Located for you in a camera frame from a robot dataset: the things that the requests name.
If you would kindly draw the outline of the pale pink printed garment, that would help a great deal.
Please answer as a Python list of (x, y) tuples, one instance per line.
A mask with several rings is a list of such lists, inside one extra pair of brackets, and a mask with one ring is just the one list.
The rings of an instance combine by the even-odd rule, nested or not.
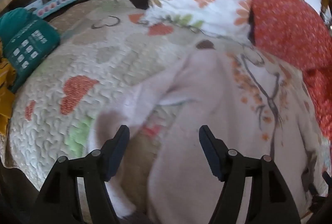
[(241, 154), (271, 156), (305, 214), (308, 185), (318, 178), (321, 131), (306, 86), (258, 52), (197, 50), (108, 105), (88, 138), (94, 150), (127, 125), (135, 135), (153, 109), (182, 104), (148, 177), (149, 215), (160, 223), (207, 223), (222, 184), (199, 144), (199, 128)]

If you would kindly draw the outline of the yellow cloth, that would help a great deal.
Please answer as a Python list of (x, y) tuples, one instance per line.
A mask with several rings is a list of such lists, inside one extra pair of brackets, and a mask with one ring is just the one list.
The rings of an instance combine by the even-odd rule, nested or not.
[(7, 135), (9, 120), (12, 116), (12, 106), (15, 94), (9, 90), (16, 79), (16, 70), (3, 55), (3, 45), (1, 42), (1, 67), (0, 67), (0, 133)]

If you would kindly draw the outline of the red floral sheet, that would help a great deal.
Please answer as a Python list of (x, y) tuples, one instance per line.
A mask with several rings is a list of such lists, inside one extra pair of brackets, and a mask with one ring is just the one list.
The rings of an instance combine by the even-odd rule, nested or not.
[(323, 136), (331, 140), (332, 119), (331, 66), (303, 71), (303, 80), (315, 108), (316, 120)]

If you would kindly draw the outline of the heart patterned quilt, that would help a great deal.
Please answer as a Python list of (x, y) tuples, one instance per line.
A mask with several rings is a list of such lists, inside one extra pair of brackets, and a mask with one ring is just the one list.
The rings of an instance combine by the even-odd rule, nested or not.
[[(258, 52), (297, 73), (305, 85), (298, 69), (266, 52), (170, 24), (147, 28), (138, 23), (143, 13), (129, 0), (91, 0), (51, 22), (62, 33), (61, 44), (18, 91), (9, 134), (1, 139), (5, 167), (18, 168), (39, 189), (58, 157), (79, 158), (91, 151), (88, 138), (100, 112), (129, 88), (197, 50)], [(180, 103), (156, 106), (138, 132), (131, 134), (119, 175), (106, 185), (121, 216), (145, 211), (160, 223), (149, 215), (148, 177), (161, 140), (182, 107)], [(330, 172), (331, 161), (323, 135), (319, 156), (319, 176), (308, 187), (314, 185), (320, 195), (326, 195), (322, 174)], [(308, 209), (300, 214), (302, 221), (309, 218)]]

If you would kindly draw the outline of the green plastic package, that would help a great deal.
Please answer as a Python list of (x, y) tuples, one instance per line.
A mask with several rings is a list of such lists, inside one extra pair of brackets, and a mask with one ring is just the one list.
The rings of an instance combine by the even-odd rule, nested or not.
[(16, 93), (42, 61), (60, 44), (60, 35), (37, 15), (17, 8), (1, 16), (3, 55), (16, 70), (10, 87)]

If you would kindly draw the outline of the red floral pillow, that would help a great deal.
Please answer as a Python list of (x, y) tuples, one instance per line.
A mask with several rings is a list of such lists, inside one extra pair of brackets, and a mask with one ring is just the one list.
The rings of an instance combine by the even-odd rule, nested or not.
[(304, 0), (252, 0), (257, 48), (300, 70), (331, 67), (331, 36)]

